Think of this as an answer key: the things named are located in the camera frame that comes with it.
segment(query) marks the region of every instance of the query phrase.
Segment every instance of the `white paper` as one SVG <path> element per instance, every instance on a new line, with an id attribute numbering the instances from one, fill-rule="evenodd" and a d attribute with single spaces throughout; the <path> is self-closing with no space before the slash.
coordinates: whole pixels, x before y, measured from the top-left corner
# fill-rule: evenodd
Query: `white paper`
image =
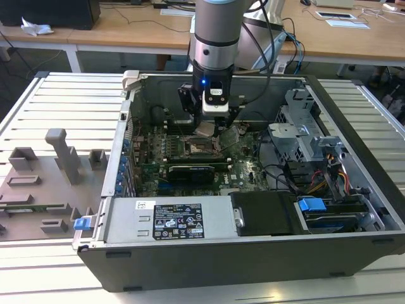
<path id="1" fill-rule="evenodd" d="M 22 18 L 22 20 L 23 20 L 23 24 L 22 24 L 21 28 L 26 34 L 37 36 L 37 35 L 53 33 L 53 30 L 51 29 L 50 25 L 47 25 L 47 24 L 37 25 L 37 24 L 26 21 L 24 18 Z"/>
<path id="2" fill-rule="evenodd" d="M 196 14 L 195 11 L 182 11 L 180 9 L 174 8 L 162 8 L 160 10 L 160 15 L 163 16 L 185 16 L 185 17 L 192 17 Z"/>
<path id="3" fill-rule="evenodd" d="M 351 27 L 354 29 L 369 29 L 366 24 L 342 20 L 326 20 L 331 27 Z"/>

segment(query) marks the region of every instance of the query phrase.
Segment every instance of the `computer case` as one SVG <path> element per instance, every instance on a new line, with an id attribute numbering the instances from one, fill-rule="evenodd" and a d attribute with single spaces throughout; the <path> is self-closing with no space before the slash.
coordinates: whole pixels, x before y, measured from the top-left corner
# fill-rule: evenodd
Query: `computer case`
<path id="1" fill-rule="evenodd" d="M 98 0 L 0 0 L 0 21 L 5 26 L 28 22 L 91 30 L 100 15 Z"/>

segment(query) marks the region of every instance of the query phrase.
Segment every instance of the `yellow wire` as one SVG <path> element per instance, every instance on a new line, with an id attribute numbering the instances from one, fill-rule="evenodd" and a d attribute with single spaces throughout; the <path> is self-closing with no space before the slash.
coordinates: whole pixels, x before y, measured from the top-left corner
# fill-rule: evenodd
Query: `yellow wire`
<path id="1" fill-rule="evenodd" d="M 344 180 L 344 191 L 346 191 L 346 186 L 347 186 L 347 179 L 346 179 L 346 176 L 343 174 L 343 173 L 339 173 L 339 175 L 341 176 L 341 177 L 343 177 L 343 180 Z"/>
<path id="2" fill-rule="evenodd" d="M 315 192 L 316 190 L 319 190 L 320 188 L 322 188 L 327 182 L 324 180 L 323 182 L 321 182 L 320 184 L 318 184 L 317 186 L 315 186 L 314 188 L 312 188 L 311 190 L 308 191 L 309 193 Z"/>

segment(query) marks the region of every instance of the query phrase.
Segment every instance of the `power supply label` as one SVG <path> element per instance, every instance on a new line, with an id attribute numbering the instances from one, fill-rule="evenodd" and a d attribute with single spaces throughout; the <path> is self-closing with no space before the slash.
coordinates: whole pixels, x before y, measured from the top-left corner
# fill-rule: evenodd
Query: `power supply label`
<path id="1" fill-rule="evenodd" d="M 201 204 L 155 205 L 153 238 L 157 241 L 204 238 Z"/>

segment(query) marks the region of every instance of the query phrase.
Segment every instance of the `gray plastic block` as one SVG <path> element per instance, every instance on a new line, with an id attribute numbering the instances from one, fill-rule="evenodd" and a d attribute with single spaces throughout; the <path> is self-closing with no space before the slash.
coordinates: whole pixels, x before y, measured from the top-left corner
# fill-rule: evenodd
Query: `gray plastic block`
<path id="1" fill-rule="evenodd" d="M 62 233 L 68 230 L 68 226 L 61 218 L 56 220 L 42 220 L 40 228 L 45 233 Z"/>
<path id="2" fill-rule="evenodd" d="M 8 219 L 10 217 L 10 213 L 8 213 L 5 209 L 0 209 L 0 219 Z"/>
<path id="3" fill-rule="evenodd" d="M 1 195 L 0 204 L 6 205 L 21 205 L 31 204 L 34 201 L 34 197 L 31 194 L 13 194 L 13 195 Z"/>
<path id="4" fill-rule="evenodd" d="M 77 161 L 77 167 L 79 167 L 80 166 L 80 158 L 77 155 L 76 148 L 75 147 L 68 147 L 68 149 L 69 149 L 70 155 L 72 156 L 72 160 Z M 63 170 L 62 164 L 61 164 L 61 162 L 59 161 L 59 159 L 57 157 L 55 158 L 55 162 L 58 165 L 59 170 Z"/>
<path id="5" fill-rule="evenodd" d="M 82 217 L 82 215 L 79 210 L 76 207 L 73 208 L 72 215 L 70 215 L 70 222 L 74 222 L 75 219 L 79 219 L 80 217 Z"/>
<path id="6" fill-rule="evenodd" d="M 93 149 L 89 154 L 89 162 L 91 170 L 106 170 L 107 169 L 107 156 L 105 150 Z"/>
<path id="7" fill-rule="evenodd" d="M 93 210 L 91 210 L 91 207 L 87 207 L 86 215 L 93 215 L 93 214 L 94 214 L 94 212 L 93 212 Z"/>
<path id="8" fill-rule="evenodd" d="M 21 176 L 10 176 L 6 179 L 7 184 L 10 187 L 15 186 L 35 186 L 41 183 L 41 179 L 38 175 L 21 175 Z"/>
<path id="9" fill-rule="evenodd" d="M 62 207 L 47 207 L 46 211 L 51 215 L 72 214 L 72 208 L 68 203 L 64 204 Z"/>
<path id="10" fill-rule="evenodd" d="M 37 159 L 31 148 L 15 148 L 8 158 L 16 171 L 31 171 L 30 161 Z"/>
<path id="11" fill-rule="evenodd" d="M 80 178 L 77 170 L 80 160 L 76 152 L 75 154 L 71 154 L 71 149 L 68 148 L 65 138 L 65 129 L 49 129 L 45 136 L 45 141 L 53 146 L 58 156 L 58 167 L 63 168 L 70 184 L 76 185 L 79 183 Z"/>

